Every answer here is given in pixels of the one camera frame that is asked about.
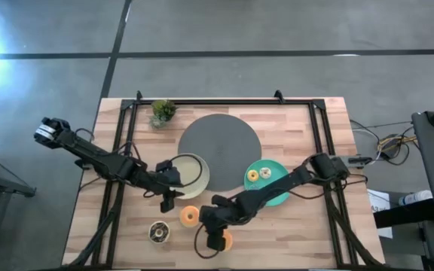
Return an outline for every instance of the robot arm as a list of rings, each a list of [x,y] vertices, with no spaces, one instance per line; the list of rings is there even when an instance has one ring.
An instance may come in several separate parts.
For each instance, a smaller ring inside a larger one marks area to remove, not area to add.
[[[316,177],[310,174],[306,165],[310,163]],[[246,190],[230,198],[215,195],[212,204],[202,206],[199,221],[208,233],[207,247],[223,251],[225,239],[224,229],[228,225],[244,225],[250,222],[262,209],[266,202],[302,184],[324,185],[332,181],[344,180],[350,175],[347,167],[338,157],[329,158],[327,154],[316,154],[295,168],[288,175],[259,190]]]
[[[34,134],[35,140],[51,149],[64,148],[80,157],[75,163],[83,167],[91,164],[96,173],[109,181],[122,181],[134,187],[163,195],[161,212],[173,209],[173,199],[183,193],[174,187],[182,187],[179,171],[168,160],[159,163],[156,172],[148,172],[147,164],[135,157],[128,157],[118,151],[108,152],[95,146],[72,131],[67,121],[43,118],[42,124]]]

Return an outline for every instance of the teal plate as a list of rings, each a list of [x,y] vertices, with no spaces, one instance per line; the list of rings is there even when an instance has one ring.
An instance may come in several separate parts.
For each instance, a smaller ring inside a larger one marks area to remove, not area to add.
[[[259,179],[254,182],[251,182],[249,181],[249,179],[247,179],[247,172],[249,172],[249,170],[254,169],[255,171],[257,171],[257,173],[259,173],[259,170],[261,170],[261,168],[263,167],[267,167],[270,169],[270,178],[264,179],[261,176],[259,176]],[[287,169],[277,161],[269,160],[269,159],[255,161],[246,170],[246,174],[244,175],[244,188],[246,190],[257,190],[263,188],[264,186],[274,181],[277,181],[278,179],[288,174],[289,173],[287,172]],[[266,206],[278,206],[279,204],[283,203],[288,197],[289,197],[289,193],[283,193],[267,201]]]

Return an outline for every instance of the small potted plant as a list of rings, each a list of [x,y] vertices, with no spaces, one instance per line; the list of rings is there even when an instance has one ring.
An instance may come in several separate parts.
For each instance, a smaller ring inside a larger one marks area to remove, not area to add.
[[[151,104],[154,115],[150,117],[150,126],[159,129],[170,121],[177,111],[177,107],[170,100],[157,100]]]

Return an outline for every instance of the butcher block tabletop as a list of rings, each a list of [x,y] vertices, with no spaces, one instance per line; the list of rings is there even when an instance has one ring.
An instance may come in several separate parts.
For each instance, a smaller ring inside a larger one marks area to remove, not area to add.
[[[336,154],[338,156],[356,155],[356,146],[344,98],[304,99],[325,100]],[[107,151],[110,151],[113,146],[121,100],[103,99],[99,107],[93,143]],[[127,112],[122,132],[122,144],[127,135],[129,112]],[[322,137],[321,142],[326,150],[321,117],[319,111],[316,113],[319,134]],[[177,155],[179,140],[185,129],[196,119],[209,114],[229,114],[248,123],[259,137],[262,158],[276,160],[289,171],[316,153],[309,109],[306,105],[179,105],[175,117],[161,129],[152,129],[149,126],[149,118],[153,115],[149,105],[139,105],[136,114],[133,141],[138,147],[142,160],[151,170],[155,168],[156,163]],[[95,172],[86,171],[81,184],[95,177],[97,177]],[[360,177],[349,179],[350,182],[359,180]],[[104,187],[105,181],[98,180],[86,186],[78,194],[63,263],[70,263],[74,260],[95,233]],[[243,186],[219,194],[233,196],[242,190]],[[304,196],[314,196],[322,193],[322,188],[306,184],[296,187],[293,191]],[[212,259],[204,260],[194,251],[194,237],[198,227],[183,227],[179,221],[179,213],[182,208],[189,205],[198,208],[202,205],[209,206],[215,192],[206,190],[193,199],[176,199],[175,208],[165,214],[160,213],[161,196],[146,199],[142,196],[144,192],[139,188],[125,187],[113,268],[299,269],[336,267],[323,197],[307,200],[290,196],[280,206],[263,208],[248,224],[229,227],[234,238],[230,251],[221,252]],[[344,195],[353,231],[371,254],[384,263],[366,185],[364,183],[349,185]],[[148,239],[148,228],[155,221],[165,221],[170,226],[170,238],[164,244],[157,245]],[[344,234],[341,230],[339,231],[344,262],[349,263]],[[109,232],[110,230],[107,230],[103,240],[100,261],[105,260]],[[197,247],[201,254],[212,254],[213,251],[206,248],[205,242],[206,233],[202,230],[197,237]]]

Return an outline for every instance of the concrete floor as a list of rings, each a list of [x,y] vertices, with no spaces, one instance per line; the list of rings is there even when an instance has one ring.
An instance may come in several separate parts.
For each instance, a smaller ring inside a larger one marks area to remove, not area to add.
[[[111,52],[124,0],[0,0],[0,53]],[[122,52],[434,49],[434,0],[134,0]],[[107,59],[0,60],[0,161],[38,188],[14,196],[0,270],[59,266],[81,170],[32,139],[44,117],[91,129]],[[434,55],[120,59],[110,97],[343,96],[365,125],[434,110]],[[376,129],[379,136],[407,125]],[[355,134],[359,152],[374,139]],[[365,169],[375,190],[427,189],[420,154]],[[387,254],[394,265],[415,263]]]

